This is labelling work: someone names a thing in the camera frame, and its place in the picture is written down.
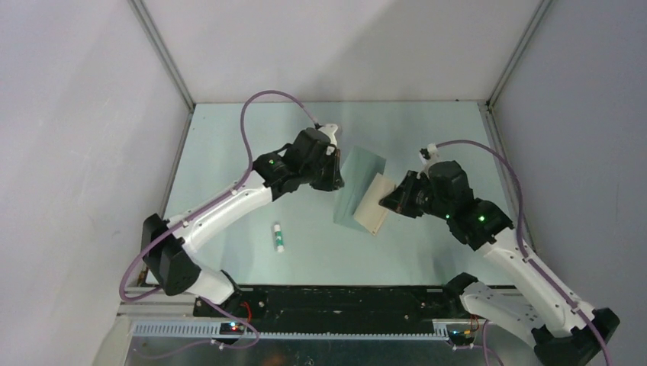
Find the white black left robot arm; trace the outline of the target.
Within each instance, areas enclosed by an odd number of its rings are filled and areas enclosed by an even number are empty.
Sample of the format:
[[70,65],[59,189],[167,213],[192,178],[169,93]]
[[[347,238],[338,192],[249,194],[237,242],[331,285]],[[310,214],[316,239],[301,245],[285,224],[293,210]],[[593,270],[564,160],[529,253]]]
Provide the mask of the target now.
[[143,262],[168,296],[189,293],[211,302],[222,317],[241,308],[236,283],[196,255],[216,234],[240,218],[292,193],[302,185],[318,191],[344,186],[340,173],[339,126],[325,124],[299,132],[293,143],[258,156],[250,171],[226,191],[184,216],[164,220],[155,213],[143,222]]

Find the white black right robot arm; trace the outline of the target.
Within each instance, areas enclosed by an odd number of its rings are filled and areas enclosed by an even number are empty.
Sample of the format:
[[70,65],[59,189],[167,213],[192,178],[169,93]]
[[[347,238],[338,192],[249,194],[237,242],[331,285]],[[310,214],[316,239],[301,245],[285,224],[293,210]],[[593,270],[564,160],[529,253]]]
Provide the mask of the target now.
[[618,316],[582,300],[518,241],[512,220],[496,204],[474,196],[457,162],[409,171],[379,204],[406,217],[444,219],[460,243],[502,269],[527,301],[518,303],[461,273],[444,287],[443,306],[452,318],[470,313],[494,322],[532,348],[544,365],[586,365],[608,352]]

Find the green white glue stick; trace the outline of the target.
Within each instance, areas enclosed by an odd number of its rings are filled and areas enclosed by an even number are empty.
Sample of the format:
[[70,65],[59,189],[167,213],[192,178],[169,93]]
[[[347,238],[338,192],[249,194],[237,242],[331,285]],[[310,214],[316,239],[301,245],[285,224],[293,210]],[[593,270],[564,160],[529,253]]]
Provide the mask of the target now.
[[282,235],[282,228],[278,223],[273,225],[272,233],[273,233],[273,239],[274,239],[274,244],[275,244],[276,251],[277,252],[284,252],[285,251],[285,245],[284,245],[284,239],[283,239],[283,235]]

